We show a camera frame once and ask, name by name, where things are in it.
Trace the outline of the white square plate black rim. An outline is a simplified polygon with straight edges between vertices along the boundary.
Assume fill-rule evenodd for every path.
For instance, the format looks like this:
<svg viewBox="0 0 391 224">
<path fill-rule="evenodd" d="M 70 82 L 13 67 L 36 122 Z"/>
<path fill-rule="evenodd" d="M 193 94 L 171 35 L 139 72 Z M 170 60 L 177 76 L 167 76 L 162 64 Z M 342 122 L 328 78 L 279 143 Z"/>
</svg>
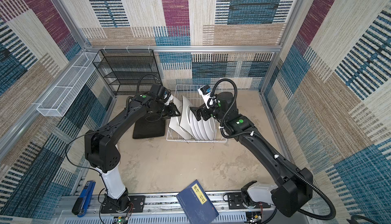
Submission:
<svg viewBox="0 0 391 224">
<path fill-rule="evenodd" d="M 182 102 L 176 97 L 173 98 L 173 103 L 177 106 L 178 110 L 182 114 Z M 179 124 L 181 121 L 180 117 L 173 117 L 170 120 L 169 128 L 175 131 L 178 135 L 180 135 L 185 140 L 190 140 L 190 134 L 186 132 Z"/>
</svg>

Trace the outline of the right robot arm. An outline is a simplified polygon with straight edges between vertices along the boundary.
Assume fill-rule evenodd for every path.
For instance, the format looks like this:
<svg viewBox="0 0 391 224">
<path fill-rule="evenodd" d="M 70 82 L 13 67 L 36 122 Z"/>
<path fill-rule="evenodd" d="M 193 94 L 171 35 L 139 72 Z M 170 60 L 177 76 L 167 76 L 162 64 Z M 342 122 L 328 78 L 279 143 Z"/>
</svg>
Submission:
<svg viewBox="0 0 391 224">
<path fill-rule="evenodd" d="M 213 94 L 211 89 L 199 89 L 203 105 L 191 107 L 190 113 L 200 121 L 218 121 L 221 135 L 235 139 L 247 148 L 265 167 L 277 185 L 270 191 L 274 206 L 286 217 L 299 212 L 310 216 L 302 207 L 312 199 L 313 174 L 291 163 L 260 134 L 249 118 L 239 113 L 237 94 L 222 92 Z"/>
</svg>

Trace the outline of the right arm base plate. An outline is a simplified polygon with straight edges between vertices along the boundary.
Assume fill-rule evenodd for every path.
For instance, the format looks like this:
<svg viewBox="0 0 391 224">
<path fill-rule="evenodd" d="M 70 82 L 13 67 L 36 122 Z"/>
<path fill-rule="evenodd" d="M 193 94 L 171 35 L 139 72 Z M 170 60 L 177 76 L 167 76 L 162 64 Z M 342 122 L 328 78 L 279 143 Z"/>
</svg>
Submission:
<svg viewBox="0 0 391 224">
<path fill-rule="evenodd" d="M 270 208 L 271 205 L 264 202 L 253 201 L 249 194 L 243 192 L 226 192 L 223 200 L 228 203 L 229 209 L 260 209 Z"/>
</svg>

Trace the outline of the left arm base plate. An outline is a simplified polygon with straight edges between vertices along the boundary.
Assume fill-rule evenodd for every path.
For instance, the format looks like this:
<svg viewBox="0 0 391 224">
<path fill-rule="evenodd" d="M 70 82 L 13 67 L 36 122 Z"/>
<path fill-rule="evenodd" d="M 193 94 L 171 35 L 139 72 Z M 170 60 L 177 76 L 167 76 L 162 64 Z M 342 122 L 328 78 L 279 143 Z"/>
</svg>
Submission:
<svg viewBox="0 0 391 224">
<path fill-rule="evenodd" d="M 141 213 L 144 209 L 146 196 L 122 196 L 119 199 L 112 199 L 105 196 L 102 204 L 102 214 L 114 213 Z"/>
</svg>

